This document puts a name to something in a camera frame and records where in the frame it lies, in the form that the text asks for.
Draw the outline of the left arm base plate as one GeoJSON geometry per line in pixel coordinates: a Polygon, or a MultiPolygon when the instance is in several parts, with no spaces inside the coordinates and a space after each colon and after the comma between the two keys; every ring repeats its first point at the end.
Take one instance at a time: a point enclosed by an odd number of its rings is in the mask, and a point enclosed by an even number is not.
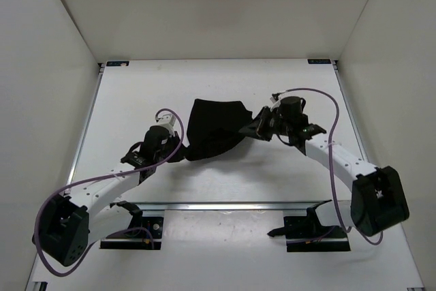
{"type": "Polygon", "coordinates": [[[145,230],[118,233],[100,241],[100,249],[160,250],[164,231],[163,216],[143,216],[141,226],[145,230]]]}

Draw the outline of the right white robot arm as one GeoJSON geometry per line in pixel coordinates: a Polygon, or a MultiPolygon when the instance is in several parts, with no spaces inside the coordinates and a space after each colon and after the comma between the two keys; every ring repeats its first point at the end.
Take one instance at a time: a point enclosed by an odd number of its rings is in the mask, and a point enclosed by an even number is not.
{"type": "Polygon", "coordinates": [[[286,137],[285,145],[328,169],[330,178],[339,179],[350,191],[350,200],[328,202],[309,209],[306,231],[322,236],[330,226],[355,228],[364,236],[374,236],[409,219],[410,212],[399,173],[359,158],[341,145],[322,127],[310,123],[304,114],[306,101],[290,96],[265,106],[240,133],[256,140],[286,137]]]}

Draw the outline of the black skirt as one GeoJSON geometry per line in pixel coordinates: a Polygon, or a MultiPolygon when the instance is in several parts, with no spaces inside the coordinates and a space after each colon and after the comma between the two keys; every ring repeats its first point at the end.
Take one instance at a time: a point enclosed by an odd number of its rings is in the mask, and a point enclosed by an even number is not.
{"type": "Polygon", "coordinates": [[[252,121],[252,115],[241,101],[196,99],[187,126],[185,158],[194,162],[232,150],[245,138],[239,130],[252,121]]]}

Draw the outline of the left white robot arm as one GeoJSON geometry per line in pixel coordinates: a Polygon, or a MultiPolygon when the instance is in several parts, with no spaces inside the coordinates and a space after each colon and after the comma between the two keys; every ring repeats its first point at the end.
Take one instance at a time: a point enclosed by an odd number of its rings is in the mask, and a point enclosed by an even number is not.
{"type": "Polygon", "coordinates": [[[116,233],[139,233],[140,209],[118,198],[151,177],[159,166],[179,161],[184,137],[184,132],[169,125],[154,125],[110,173],[71,183],[47,197],[37,212],[32,236],[44,266],[58,275],[48,257],[74,269],[96,241],[116,233]]]}

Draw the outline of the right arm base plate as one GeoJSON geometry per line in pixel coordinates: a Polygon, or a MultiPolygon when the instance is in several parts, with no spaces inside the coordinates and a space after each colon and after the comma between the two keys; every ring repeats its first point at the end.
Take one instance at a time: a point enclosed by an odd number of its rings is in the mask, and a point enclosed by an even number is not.
{"type": "Polygon", "coordinates": [[[283,226],[267,233],[285,237],[287,253],[327,253],[351,251],[346,233],[339,226],[321,226],[314,218],[285,216],[283,226]]]}

